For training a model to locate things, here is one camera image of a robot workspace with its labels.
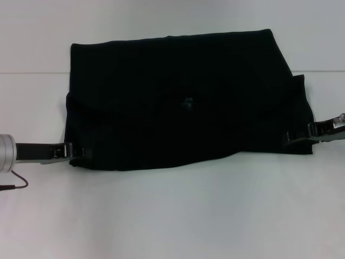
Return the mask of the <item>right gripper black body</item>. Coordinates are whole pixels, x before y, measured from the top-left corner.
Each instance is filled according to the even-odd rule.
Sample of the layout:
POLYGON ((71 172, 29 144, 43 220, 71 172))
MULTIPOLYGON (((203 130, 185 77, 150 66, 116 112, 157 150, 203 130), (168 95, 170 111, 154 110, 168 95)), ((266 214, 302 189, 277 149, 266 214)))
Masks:
POLYGON ((344 122, 334 123, 334 120, 327 120, 310 123, 308 139, 318 142, 344 140, 344 122))

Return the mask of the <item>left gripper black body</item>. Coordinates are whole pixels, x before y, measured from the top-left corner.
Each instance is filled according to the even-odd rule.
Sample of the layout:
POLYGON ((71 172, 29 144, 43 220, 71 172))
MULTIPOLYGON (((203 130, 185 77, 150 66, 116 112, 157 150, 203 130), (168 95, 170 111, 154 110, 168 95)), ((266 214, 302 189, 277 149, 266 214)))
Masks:
POLYGON ((69 161, 72 158, 72 144, 28 144, 16 143, 18 163, 50 164, 69 161))

